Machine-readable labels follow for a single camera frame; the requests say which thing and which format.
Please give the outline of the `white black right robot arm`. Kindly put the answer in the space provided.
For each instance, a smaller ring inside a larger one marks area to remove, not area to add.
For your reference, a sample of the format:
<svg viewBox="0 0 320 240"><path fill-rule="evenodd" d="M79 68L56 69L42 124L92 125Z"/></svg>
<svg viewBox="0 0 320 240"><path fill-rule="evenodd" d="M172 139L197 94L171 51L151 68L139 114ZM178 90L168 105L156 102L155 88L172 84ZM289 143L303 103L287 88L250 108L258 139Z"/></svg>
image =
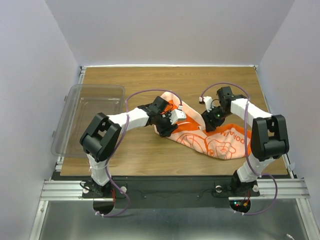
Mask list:
<svg viewBox="0 0 320 240"><path fill-rule="evenodd" d="M252 190L264 169L274 160L288 153L289 139L286 119L283 115L272 115L251 103L247 92L234 94L231 85L226 83L216 92L218 106L203 93L199 103L205 105L202 118L205 129L212 132L220 127L226 117L236 115L244 120L244 127L251 128L251 136L244 137L246 161L231 177L231 195L242 195Z"/></svg>

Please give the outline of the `orange white cartoon towel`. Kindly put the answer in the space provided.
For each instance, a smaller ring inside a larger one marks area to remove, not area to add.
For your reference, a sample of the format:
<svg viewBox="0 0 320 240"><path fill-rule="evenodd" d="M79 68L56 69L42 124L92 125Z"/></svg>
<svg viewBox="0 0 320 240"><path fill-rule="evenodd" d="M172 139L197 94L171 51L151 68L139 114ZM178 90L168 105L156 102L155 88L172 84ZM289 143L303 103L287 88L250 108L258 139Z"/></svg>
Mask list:
<svg viewBox="0 0 320 240"><path fill-rule="evenodd" d="M168 139L201 154L220 160L245 157L245 129L231 123L207 132L201 115L185 102L182 103L186 120L177 122L178 128Z"/></svg>

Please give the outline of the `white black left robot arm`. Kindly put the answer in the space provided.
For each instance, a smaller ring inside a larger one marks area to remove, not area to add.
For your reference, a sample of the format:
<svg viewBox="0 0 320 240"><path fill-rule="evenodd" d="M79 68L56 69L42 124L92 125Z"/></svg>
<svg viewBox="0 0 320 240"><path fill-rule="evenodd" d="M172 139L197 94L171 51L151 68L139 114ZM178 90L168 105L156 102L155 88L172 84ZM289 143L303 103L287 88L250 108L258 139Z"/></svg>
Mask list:
<svg viewBox="0 0 320 240"><path fill-rule="evenodd" d="M169 137L178 128L178 122L184 121L186 117L182 105L174 109L173 104L160 96L152 103L140 105L128 112L96 114L79 140L91 169L91 186L85 189L100 197L111 193L111 177L107 174L109 160L127 131L154 125L161 137Z"/></svg>

